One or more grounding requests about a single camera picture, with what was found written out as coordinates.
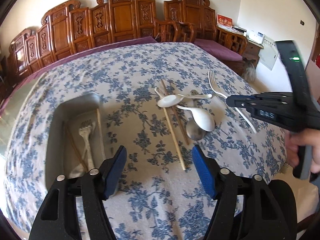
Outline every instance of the floral tablecloth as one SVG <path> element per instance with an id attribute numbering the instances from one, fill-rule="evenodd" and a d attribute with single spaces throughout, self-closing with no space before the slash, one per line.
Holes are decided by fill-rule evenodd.
<path id="1" fill-rule="evenodd" d="M 187 170 L 181 169 L 164 111 L 154 87 L 164 79 L 169 93 L 212 93 L 208 70 L 227 94 L 255 91 L 228 67 L 190 43 L 157 43 L 111 49 L 81 57 L 44 74 L 22 106 L 6 153 L 7 211 L 29 232 L 47 193 L 45 153 L 52 115 L 59 104 L 80 95 L 100 94 L 107 113 L 110 146 L 124 145 L 128 159 L 118 193 L 107 200 L 106 213 L 118 239 L 198 239 L 207 230 L 215 201 L 204 192 L 191 149 L 237 175 L 259 173 L 269 182 L 284 164 L 283 132 L 253 120 L 254 134 L 222 98 L 198 101 L 216 121 L 213 132 L 187 146 L 174 121 Z M 190 113 L 179 111 L 186 123 Z M 83 238 L 88 238 L 77 198 Z"/>

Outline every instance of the metal screw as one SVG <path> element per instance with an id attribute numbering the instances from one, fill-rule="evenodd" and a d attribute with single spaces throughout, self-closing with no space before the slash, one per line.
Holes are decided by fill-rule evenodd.
<path id="1" fill-rule="evenodd" d="M 65 178 L 66 178 L 66 176 L 64 176 L 64 175 L 59 175 L 59 176 L 57 177 L 57 181 L 63 181 Z"/>
<path id="2" fill-rule="evenodd" d="M 99 173 L 98 169 L 92 169 L 92 170 L 89 171 L 90 175 L 97 175 L 98 173 Z"/>
<path id="3" fill-rule="evenodd" d="M 262 181 L 262 177 L 259 174 L 254 175 L 253 178 L 257 181 Z"/>
<path id="4" fill-rule="evenodd" d="M 222 169 L 220 170 L 220 172 L 221 172 L 222 174 L 224 174 L 224 175 L 228 175 L 228 174 L 230 173 L 230 171 L 229 171 L 228 169 L 226 169 L 226 168 L 222 168 Z"/>

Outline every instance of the carved wooden chair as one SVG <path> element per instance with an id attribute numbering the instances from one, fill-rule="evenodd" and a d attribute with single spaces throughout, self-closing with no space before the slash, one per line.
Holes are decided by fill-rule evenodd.
<path id="1" fill-rule="evenodd" d="M 97 0 L 81 8 L 68 0 L 47 11 L 41 28 L 19 33 L 9 47 L 8 81 L 12 86 L 31 73 L 72 54 L 98 46 L 152 36 L 160 42 L 183 41 L 175 21 L 158 21 L 154 0 Z"/>
<path id="2" fill-rule="evenodd" d="M 164 2 L 164 14 L 186 26 L 196 27 L 195 44 L 217 59 L 230 65 L 242 62 L 242 54 L 247 46 L 247 38 L 216 26 L 215 11 L 209 7 L 209 0 L 171 0 Z"/>

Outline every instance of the purple cushion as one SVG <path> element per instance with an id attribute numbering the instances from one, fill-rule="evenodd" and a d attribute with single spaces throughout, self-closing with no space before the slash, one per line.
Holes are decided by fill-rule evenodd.
<path id="1" fill-rule="evenodd" d="M 215 41 L 196 39 L 195 44 L 218 60 L 241 61 L 242 56 Z"/>

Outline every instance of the fork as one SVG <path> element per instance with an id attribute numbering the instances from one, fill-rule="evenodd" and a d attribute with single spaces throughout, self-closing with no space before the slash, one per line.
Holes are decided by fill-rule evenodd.
<path id="1" fill-rule="evenodd" d="M 226 99 L 228 96 L 225 95 L 220 88 L 218 87 L 218 84 L 216 82 L 216 79 L 214 77 L 214 73 L 213 70 L 208 71 L 208 79 L 209 79 L 209 84 L 211 89 L 213 90 L 213 92 L 215 92 L 217 95 L 222 96 L 224 99 Z M 254 133 L 257 133 L 257 129 L 254 126 L 254 124 L 250 121 L 249 117 L 243 113 L 239 108 L 235 107 L 236 111 L 241 114 L 241 116 L 243 117 L 243 119 L 246 120 L 246 122 L 250 125 L 251 129 L 253 130 Z"/>
<path id="2" fill-rule="evenodd" d="M 91 131 L 93 130 L 94 123 L 91 122 L 91 120 L 86 120 L 82 122 L 80 128 L 79 128 L 79 134 L 82 136 L 84 140 L 84 153 L 82 158 L 85 157 L 85 154 L 87 154 L 87 163 L 88 163 L 88 170 L 94 169 L 94 164 L 92 160 L 92 155 L 91 155 L 91 147 L 90 147 L 90 142 L 89 142 L 89 135 Z"/>

